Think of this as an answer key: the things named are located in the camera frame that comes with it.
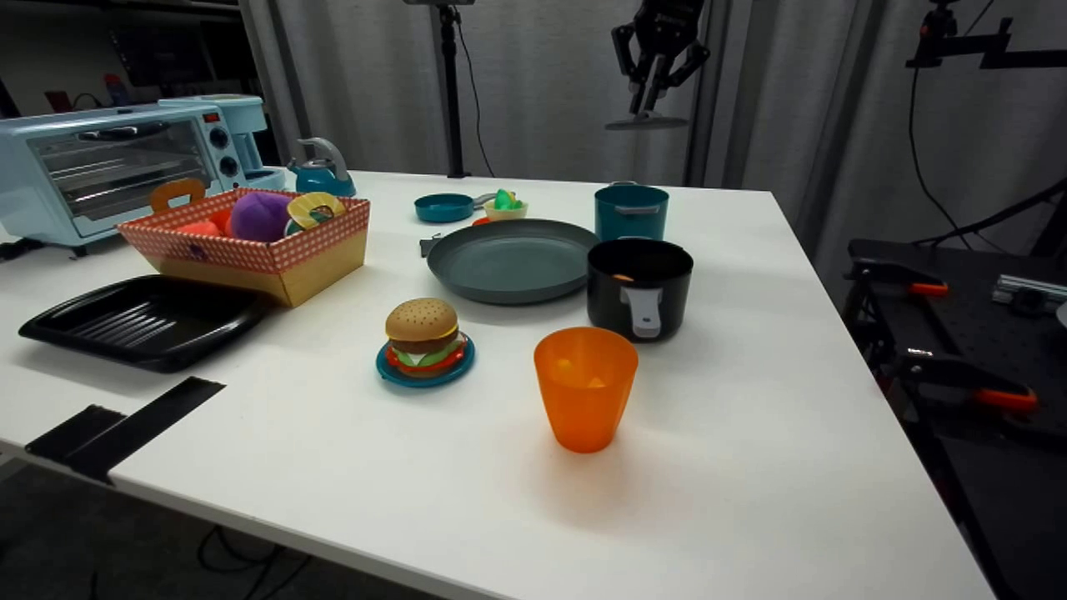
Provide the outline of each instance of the orange cup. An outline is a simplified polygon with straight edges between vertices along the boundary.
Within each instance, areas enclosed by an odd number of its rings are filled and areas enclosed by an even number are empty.
[[[544,337],[534,351],[546,424],[574,453],[605,451],[626,411],[636,346],[601,326],[570,326]]]

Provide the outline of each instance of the small blue bowl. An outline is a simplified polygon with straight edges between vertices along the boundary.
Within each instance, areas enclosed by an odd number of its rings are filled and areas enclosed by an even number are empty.
[[[430,195],[413,198],[413,214],[425,224],[470,218],[473,211],[478,211],[478,204],[466,193],[430,193]]]

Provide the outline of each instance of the basket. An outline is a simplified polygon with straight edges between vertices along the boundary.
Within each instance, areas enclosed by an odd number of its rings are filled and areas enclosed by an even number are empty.
[[[297,306],[365,266],[367,198],[343,198],[343,214],[331,224],[275,243],[182,229],[231,214],[243,193],[204,195],[197,179],[163,184],[154,191],[154,216],[128,218],[119,234],[163,275],[263,288],[285,306]]]

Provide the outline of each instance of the oven door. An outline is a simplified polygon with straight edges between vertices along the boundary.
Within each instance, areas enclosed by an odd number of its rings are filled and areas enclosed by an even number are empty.
[[[154,187],[182,175],[212,184],[197,119],[137,119],[31,141],[84,235],[148,214]]]

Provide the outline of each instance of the gray floor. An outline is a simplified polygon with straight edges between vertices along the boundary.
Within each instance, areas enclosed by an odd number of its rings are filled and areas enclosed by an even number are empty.
[[[247,574],[206,574],[197,547],[212,524],[189,519],[109,491],[96,491],[38,465],[0,465],[0,596],[5,600],[91,600],[93,576],[99,600],[241,600],[258,578]],[[243,552],[266,552],[272,543],[238,536]],[[297,552],[275,566],[272,591]],[[278,600],[428,600],[324,558]]]

